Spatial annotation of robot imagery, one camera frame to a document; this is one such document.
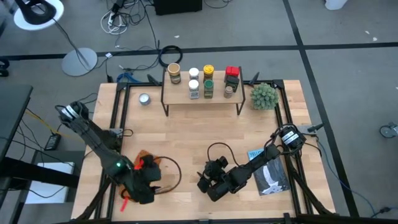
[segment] black box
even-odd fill
[[[201,11],[202,0],[154,0],[155,11],[158,16]]]

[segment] wooden table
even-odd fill
[[[284,84],[294,123],[311,124],[300,82],[286,80]],[[160,103],[160,92],[160,87],[156,86],[130,89],[125,128],[132,129],[134,135],[123,139],[122,154],[133,161],[137,153],[145,149],[175,159],[182,168],[181,184],[171,193],[156,195],[154,203],[128,203],[124,212],[119,211],[123,200],[117,195],[114,199],[113,221],[280,218],[286,212],[294,217],[289,190],[260,197],[253,177],[238,193],[228,193],[217,202],[212,202],[197,187],[199,177],[196,172],[201,172],[204,168],[207,147],[214,142],[225,142],[231,146],[238,163],[247,163],[247,152],[262,147],[277,128],[274,110],[252,110],[248,99],[240,116],[236,114],[235,105],[219,104],[170,105],[171,111],[169,117],[166,117]],[[245,86],[245,92],[249,97],[251,87]],[[139,104],[138,96],[141,93],[150,95],[150,105]],[[115,94],[116,84],[102,84],[99,88],[93,121],[103,129],[109,128]],[[123,96],[124,93],[121,94],[118,111],[122,110]],[[285,115],[282,105],[280,108],[282,115]],[[116,124],[120,123],[120,114],[118,113]],[[312,138],[307,142],[316,144]],[[232,163],[227,148],[214,146],[211,150],[213,159],[222,155]],[[324,206],[334,212],[319,152],[305,145],[302,149],[302,162],[308,186]],[[162,180],[156,182],[156,185],[176,183],[178,170],[173,163],[163,160],[160,168]],[[98,190],[100,176],[100,160],[92,153],[87,156],[82,167],[72,218],[79,216],[91,202]],[[302,211],[305,211],[302,192],[298,186],[297,188]],[[106,216],[108,196],[109,194],[104,196],[102,217]]]

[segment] wooden shelf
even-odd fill
[[[203,84],[203,71],[199,72],[199,99],[191,100],[189,98],[189,87],[188,82],[190,81],[188,72],[181,72],[181,82],[179,84],[173,84],[170,81],[170,75],[168,72],[164,73],[164,87],[163,91],[163,103],[165,105],[189,105],[189,104],[207,104],[207,103],[242,103],[244,101],[244,95],[242,91],[242,79],[243,76],[240,74],[239,86],[236,93],[231,98],[224,97],[225,83],[224,83],[225,71],[215,71],[213,74],[214,91],[212,99],[205,99],[204,97],[204,84]]]

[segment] white bottle cap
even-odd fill
[[[199,69],[191,68],[189,70],[189,76],[192,77],[192,78],[196,78],[197,76],[199,76]]]
[[[191,81],[189,81],[188,85],[189,85],[189,89],[196,90],[199,87],[199,82],[198,82],[198,80],[191,80]]]

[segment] power adapter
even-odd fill
[[[61,141],[61,135],[52,134],[44,147],[45,151],[56,150]]]

